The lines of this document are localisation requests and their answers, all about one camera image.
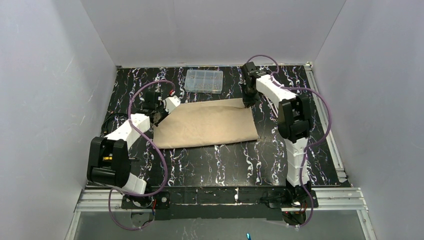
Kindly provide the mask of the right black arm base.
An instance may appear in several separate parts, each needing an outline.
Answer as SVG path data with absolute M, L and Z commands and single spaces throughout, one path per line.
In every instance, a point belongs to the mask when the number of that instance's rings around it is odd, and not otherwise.
M 263 193 L 259 198 L 261 204 L 265 204 L 271 209 L 278 208 L 317 208 L 319 207 L 318 197 L 316 192 L 311 190 L 307 193 L 303 188 L 273 188 Z

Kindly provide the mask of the beige cloth napkin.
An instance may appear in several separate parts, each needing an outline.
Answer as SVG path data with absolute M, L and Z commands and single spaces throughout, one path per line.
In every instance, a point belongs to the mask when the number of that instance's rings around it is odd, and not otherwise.
M 251 108 L 242 99 L 182 103 L 153 129 L 159 149 L 194 148 L 256 141 Z

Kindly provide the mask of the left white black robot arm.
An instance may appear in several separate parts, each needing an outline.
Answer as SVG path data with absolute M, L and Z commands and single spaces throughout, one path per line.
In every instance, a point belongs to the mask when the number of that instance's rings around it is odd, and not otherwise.
M 131 173 L 129 150 L 152 126 L 158 126 L 181 101 L 173 92 L 163 98 L 160 92 L 149 91 L 140 107 L 131 109 L 128 119 L 104 137 L 90 143 L 87 179 L 132 196 L 146 196 L 147 182 Z

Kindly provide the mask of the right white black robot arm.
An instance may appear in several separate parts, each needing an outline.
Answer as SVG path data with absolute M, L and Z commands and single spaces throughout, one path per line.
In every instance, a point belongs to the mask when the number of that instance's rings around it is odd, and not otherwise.
M 256 104 L 259 93 L 277 107 L 277 130 L 287 150 L 287 182 L 293 187 L 306 184 L 310 178 L 302 161 L 313 127 L 309 99 L 291 92 L 252 61 L 242 65 L 241 75 L 242 102 L 246 108 Z

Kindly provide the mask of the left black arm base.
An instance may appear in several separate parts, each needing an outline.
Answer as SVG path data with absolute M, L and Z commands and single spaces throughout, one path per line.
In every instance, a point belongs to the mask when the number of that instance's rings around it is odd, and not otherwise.
M 122 209 L 155 209 L 163 210 L 170 207 L 171 194 L 168 191 L 156 195 L 135 197 L 124 195 L 121 202 Z

